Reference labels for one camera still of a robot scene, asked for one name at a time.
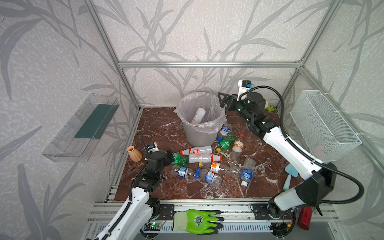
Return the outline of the clear bottle blue label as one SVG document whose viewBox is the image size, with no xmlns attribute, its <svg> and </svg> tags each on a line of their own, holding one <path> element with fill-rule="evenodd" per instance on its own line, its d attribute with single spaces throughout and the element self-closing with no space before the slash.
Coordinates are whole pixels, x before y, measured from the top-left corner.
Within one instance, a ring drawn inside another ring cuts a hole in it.
<svg viewBox="0 0 384 240">
<path fill-rule="evenodd" d="M 171 175 L 173 177 L 186 179 L 188 182 L 192 182 L 195 179 L 194 171 L 192 169 L 179 165 L 172 166 Z"/>
<path fill-rule="evenodd" d="M 256 162 L 251 159 L 245 159 L 242 173 L 241 173 L 241 186 L 243 188 L 247 188 L 248 184 L 253 180 L 254 171 L 256 167 Z"/>
<path fill-rule="evenodd" d="M 195 179 L 204 180 L 215 188 L 219 188 L 223 181 L 223 179 L 218 174 L 214 174 L 213 172 L 202 168 L 196 169 L 194 177 Z"/>
</svg>

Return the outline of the clear bottle red cap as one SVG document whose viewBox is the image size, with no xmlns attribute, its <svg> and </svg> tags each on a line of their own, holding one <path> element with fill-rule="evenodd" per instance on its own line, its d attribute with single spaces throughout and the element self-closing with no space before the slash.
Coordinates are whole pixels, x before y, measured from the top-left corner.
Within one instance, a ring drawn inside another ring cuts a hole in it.
<svg viewBox="0 0 384 240">
<path fill-rule="evenodd" d="M 232 152 L 229 158 L 229 165 L 231 167 L 236 166 L 239 162 L 240 155 L 244 148 L 244 142 L 245 142 L 244 139 L 245 139 L 245 135 L 240 134 L 240 136 L 234 142 L 234 145 L 232 147 Z"/>
</svg>

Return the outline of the white bottle red label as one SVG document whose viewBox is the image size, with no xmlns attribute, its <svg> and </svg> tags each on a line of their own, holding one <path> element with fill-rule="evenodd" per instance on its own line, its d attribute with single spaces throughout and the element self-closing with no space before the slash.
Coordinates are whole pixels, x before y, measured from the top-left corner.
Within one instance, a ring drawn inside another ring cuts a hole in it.
<svg viewBox="0 0 384 240">
<path fill-rule="evenodd" d="M 210 163 L 210 162 L 221 162 L 223 156 L 213 154 L 200 154 L 200 155 L 189 155 L 189 163 Z"/>
</svg>

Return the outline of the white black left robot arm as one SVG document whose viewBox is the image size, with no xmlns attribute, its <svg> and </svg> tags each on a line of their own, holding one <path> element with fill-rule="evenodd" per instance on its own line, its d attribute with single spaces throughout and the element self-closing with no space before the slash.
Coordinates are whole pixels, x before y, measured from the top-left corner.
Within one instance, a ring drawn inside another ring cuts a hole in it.
<svg viewBox="0 0 384 240">
<path fill-rule="evenodd" d="M 164 168 L 174 162 L 171 150 L 160 150 L 156 142 L 143 144 L 145 165 L 132 179 L 129 196 L 96 240 L 133 240 L 139 230 L 160 214 L 160 201 L 152 194 L 159 186 Z"/>
</svg>

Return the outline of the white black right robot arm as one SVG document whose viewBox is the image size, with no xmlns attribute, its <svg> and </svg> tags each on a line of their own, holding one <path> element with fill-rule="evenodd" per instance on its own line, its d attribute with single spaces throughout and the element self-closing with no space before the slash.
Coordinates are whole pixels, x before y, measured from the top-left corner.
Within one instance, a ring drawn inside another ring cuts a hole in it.
<svg viewBox="0 0 384 240">
<path fill-rule="evenodd" d="M 334 164 L 324 168 L 300 153 L 302 148 L 288 142 L 283 130 L 277 123 L 265 116 L 266 100 L 259 93 L 250 93 L 248 97 L 237 97 L 218 93 L 220 106 L 228 111 L 237 112 L 247 123 L 248 129 L 277 150 L 298 171 L 303 183 L 282 192 L 269 200 L 268 212 L 273 219 L 279 219 L 285 211 L 295 207 L 318 207 L 335 186 L 337 170 Z"/>
</svg>

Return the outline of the white bottle red cap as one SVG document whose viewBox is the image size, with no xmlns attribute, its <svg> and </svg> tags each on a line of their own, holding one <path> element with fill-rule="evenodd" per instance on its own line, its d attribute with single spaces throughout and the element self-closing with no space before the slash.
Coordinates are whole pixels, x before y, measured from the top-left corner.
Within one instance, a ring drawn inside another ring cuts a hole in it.
<svg viewBox="0 0 384 240">
<path fill-rule="evenodd" d="M 212 153 L 213 153 L 212 146 L 193 147 L 190 149 L 180 151 L 180 155 L 182 156 L 212 154 Z"/>
</svg>

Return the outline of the clear bottle orange label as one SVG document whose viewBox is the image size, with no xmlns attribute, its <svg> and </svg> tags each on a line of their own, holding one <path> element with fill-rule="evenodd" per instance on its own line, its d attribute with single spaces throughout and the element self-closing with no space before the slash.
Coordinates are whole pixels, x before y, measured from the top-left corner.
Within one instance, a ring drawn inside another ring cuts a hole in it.
<svg viewBox="0 0 384 240">
<path fill-rule="evenodd" d="M 237 166 L 227 166 L 223 163 L 211 162 L 211 163 L 199 163 L 199 168 L 206 169 L 217 175 L 228 175 L 234 179 L 241 177 L 241 169 Z"/>
</svg>

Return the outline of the green bottle yellow cap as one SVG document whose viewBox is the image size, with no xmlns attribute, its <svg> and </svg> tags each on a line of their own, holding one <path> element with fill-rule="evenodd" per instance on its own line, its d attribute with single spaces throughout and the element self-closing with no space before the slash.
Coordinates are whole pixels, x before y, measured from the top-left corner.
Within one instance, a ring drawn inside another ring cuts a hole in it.
<svg viewBox="0 0 384 240">
<path fill-rule="evenodd" d="M 178 165 L 185 168 L 188 167 L 188 164 L 189 164 L 188 157 L 180 155 L 178 153 L 173 153 L 173 157 L 174 157 L 174 162 L 173 162 L 174 165 Z"/>
<path fill-rule="evenodd" d="M 230 146 L 234 144 L 236 137 L 233 134 L 229 134 L 216 146 L 216 153 L 226 151 Z"/>
</svg>

